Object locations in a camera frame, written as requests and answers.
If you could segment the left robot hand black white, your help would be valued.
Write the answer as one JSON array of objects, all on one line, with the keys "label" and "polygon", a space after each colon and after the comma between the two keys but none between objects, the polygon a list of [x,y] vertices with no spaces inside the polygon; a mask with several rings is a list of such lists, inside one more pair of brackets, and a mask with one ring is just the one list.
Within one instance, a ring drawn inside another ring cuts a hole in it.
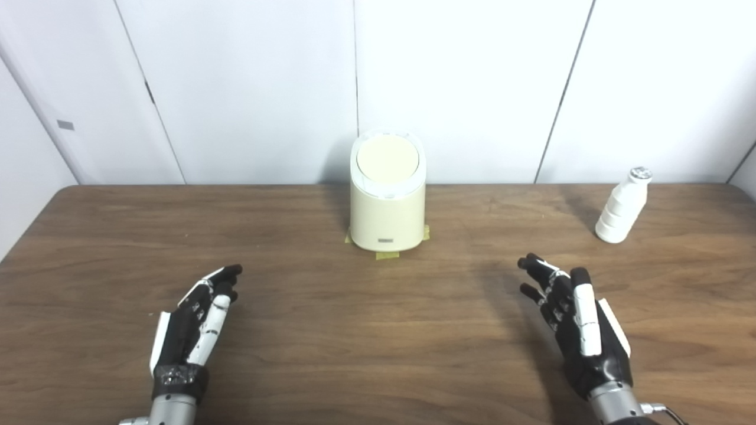
[{"label": "left robot hand black white", "polygon": [[198,280],[172,312],[161,312],[149,357],[152,398],[186,395],[200,403],[210,385],[206,363],[218,342],[230,306],[237,300],[241,264]]}]

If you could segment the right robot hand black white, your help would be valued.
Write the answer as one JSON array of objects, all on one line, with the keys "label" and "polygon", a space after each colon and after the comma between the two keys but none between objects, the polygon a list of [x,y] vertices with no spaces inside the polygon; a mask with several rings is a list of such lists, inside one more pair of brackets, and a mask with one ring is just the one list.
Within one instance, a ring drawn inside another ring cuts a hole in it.
[{"label": "right robot hand black white", "polygon": [[521,283],[519,290],[536,304],[553,331],[572,389],[587,399],[600,385],[632,387],[626,338],[597,299],[588,270],[565,272],[534,253],[519,258],[517,266],[537,283]]}]

